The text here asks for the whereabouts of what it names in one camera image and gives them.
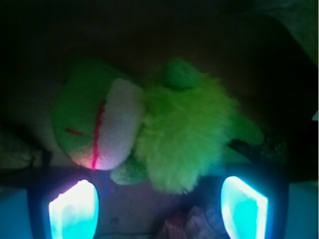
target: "stuffed animal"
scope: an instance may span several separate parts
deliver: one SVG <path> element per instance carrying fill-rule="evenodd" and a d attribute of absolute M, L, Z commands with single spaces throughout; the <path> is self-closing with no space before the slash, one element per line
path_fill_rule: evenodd
<path fill-rule="evenodd" d="M 75 63 L 53 111 L 62 150 L 85 167 L 113 169 L 118 184 L 150 179 L 155 189 L 180 194 L 211 169 L 249 162 L 227 147 L 232 139 L 263 142 L 220 80 L 186 61 L 171 59 L 149 81 L 140 87 L 93 59 Z"/>

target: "green stuffed toy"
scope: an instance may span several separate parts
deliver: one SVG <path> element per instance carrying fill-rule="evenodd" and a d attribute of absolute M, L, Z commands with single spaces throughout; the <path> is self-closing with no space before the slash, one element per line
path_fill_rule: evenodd
<path fill-rule="evenodd" d="M 190 192 L 220 165 L 249 162 L 232 139 L 264 135 L 238 112 L 218 79 L 176 58 L 140 87 L 97 60 L 76 63 L 53 111 L 60 147 L 80 165 L 113 170 L 128 185 L 150 179 L 166 193 Z"/>

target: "fluffy green fur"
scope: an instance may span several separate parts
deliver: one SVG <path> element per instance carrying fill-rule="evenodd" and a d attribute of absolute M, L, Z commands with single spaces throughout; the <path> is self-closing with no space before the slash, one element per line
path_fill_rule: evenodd
<path fill-rule="evenodd" d="M 130 156 L 112 171 L 111 179 L 119 185 L 129 185 L 147 180 L 148 174 L 145 165 Z"/>
<path fill-rule="evenodd" d="M 210 164 L 218 164 L 237 103 L 217 80 L 201 74 L 185 91 L 146 90 L 148 113 L 136 141 L 136 159 L 146 164 L 153 186 L 163 192 L 192 191 Z"/>

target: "illuminated panel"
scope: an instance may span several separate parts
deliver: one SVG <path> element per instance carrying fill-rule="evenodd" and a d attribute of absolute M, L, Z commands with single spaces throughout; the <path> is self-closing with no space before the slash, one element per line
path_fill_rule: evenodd
<path fill-rule="evenodd" d="M 99 215 L 99 198 L 95 186 L 79 181 L 49 203 L 52 239 L 92 239 Z"/>
<path fill-rule="evenodd" d="M 268 199 L 238 177 L 228 177 L 221 191 L 225 228 L 232 239 L 264 239 Z"/>

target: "fabric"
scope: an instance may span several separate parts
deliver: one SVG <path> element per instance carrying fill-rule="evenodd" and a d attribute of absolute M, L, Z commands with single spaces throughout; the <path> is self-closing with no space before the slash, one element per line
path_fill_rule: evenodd
<path fill-rule="evenodd" d="M 192 191 L 207 167 L 220 162 L 231 139 L 237 102 L 218 80 L 200 77 L 193 89 L 145 89 L 147 113 L 135 157 L 146 164 L 154 188 L 161 192 Z"/>
<path fill-rule="evenodd" d="M 27 144 L 0 124 L 0 170 L 40 165 L 41 158 L 42 151 Z"/>
<path fill-rule="evenodd" d="M 209 207 L 205 213 L 195 206 L 188 214 L 177 212 L 165 220 L 156 239 L 229 239 L 229 236 L 217 211 Z"/>
<path fill-rule="evenodd" d="M 127 80 L 116 79 L 101 118 L 95 169 L 114 169 L 128 158 L 144 112 L 142 89 Z"/>
<path fill-rule="evenodd" d="M 74 62 L 52 112 L 52 126 L 59 147 L 76 163 L 92 168 L 99 109 L 112 83 L 130 78 L 96 59 Z"/>

